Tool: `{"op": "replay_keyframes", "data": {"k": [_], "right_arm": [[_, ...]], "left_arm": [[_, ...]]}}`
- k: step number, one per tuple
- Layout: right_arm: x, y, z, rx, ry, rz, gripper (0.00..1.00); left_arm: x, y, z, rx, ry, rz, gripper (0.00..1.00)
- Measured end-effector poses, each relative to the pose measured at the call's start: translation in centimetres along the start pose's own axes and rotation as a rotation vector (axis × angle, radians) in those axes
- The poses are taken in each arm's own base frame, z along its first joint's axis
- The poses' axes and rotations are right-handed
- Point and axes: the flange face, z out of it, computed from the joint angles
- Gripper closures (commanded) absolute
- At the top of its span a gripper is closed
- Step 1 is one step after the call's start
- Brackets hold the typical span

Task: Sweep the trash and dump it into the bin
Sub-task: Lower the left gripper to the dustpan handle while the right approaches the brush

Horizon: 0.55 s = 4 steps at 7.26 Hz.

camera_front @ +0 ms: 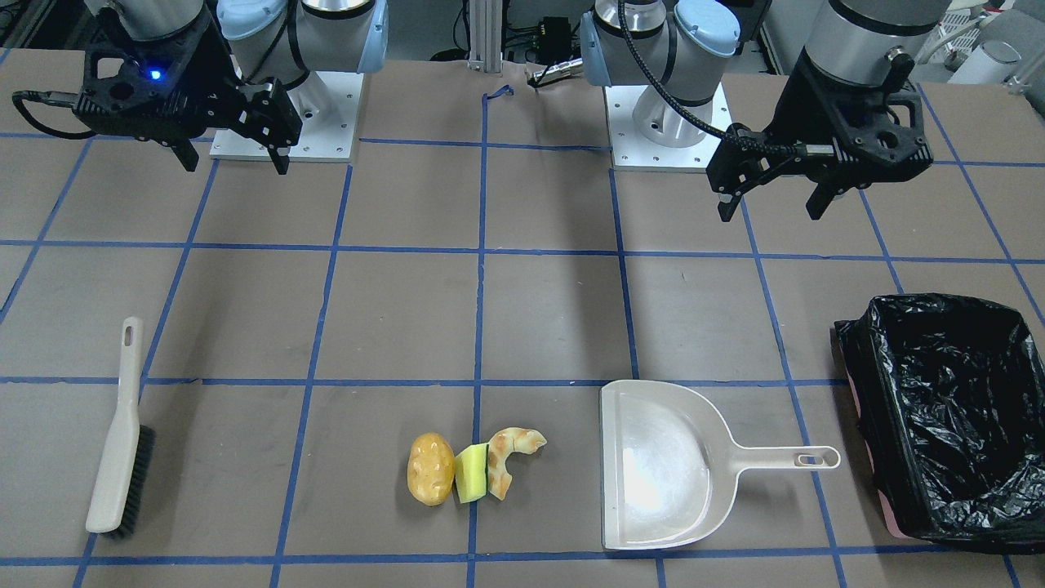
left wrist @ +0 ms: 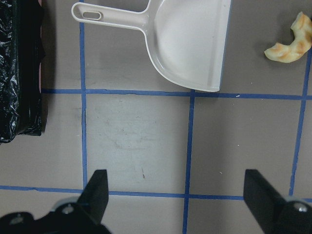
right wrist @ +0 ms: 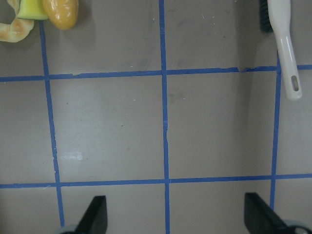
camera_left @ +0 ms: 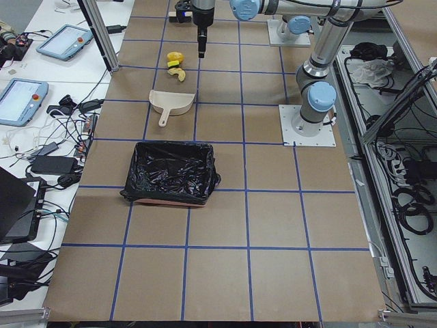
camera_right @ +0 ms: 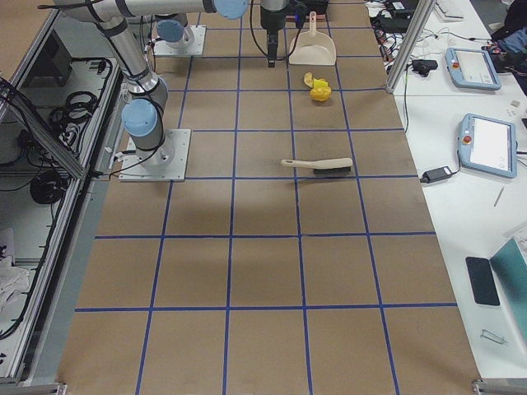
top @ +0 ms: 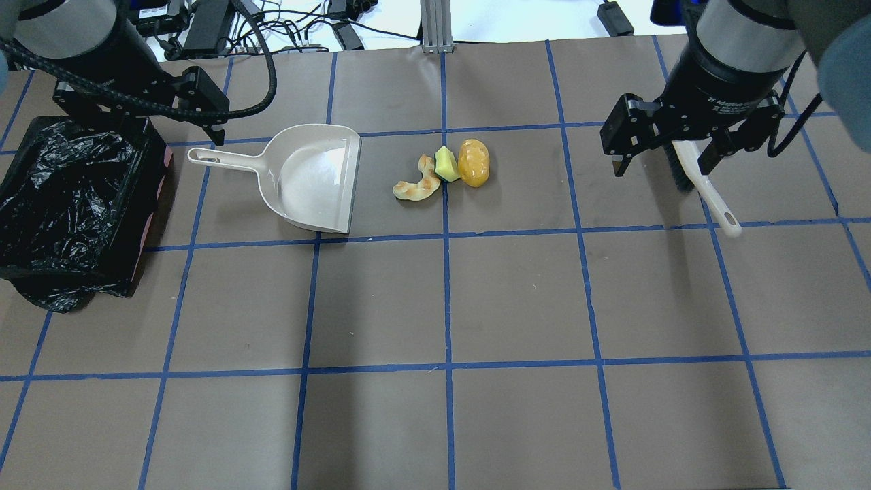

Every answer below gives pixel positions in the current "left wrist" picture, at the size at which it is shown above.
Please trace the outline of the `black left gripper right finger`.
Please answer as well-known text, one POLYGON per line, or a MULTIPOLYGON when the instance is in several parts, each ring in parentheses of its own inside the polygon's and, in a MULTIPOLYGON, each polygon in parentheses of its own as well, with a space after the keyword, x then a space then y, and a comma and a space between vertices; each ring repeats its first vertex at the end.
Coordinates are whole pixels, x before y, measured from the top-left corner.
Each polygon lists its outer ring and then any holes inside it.
POLYGON ((290 233, 283 220, 288 201, 256 169, 245 171, 243 198, 265 234, 290 233))

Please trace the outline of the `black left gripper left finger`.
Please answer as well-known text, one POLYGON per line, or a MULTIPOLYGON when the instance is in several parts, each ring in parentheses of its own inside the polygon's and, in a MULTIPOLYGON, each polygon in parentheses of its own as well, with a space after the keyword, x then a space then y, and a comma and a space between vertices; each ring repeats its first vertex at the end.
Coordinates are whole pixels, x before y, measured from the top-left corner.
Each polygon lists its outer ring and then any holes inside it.
POLYGON ((108 204, 107 170, 95 170, 77 200, 89 217, 100 224, 108 204))

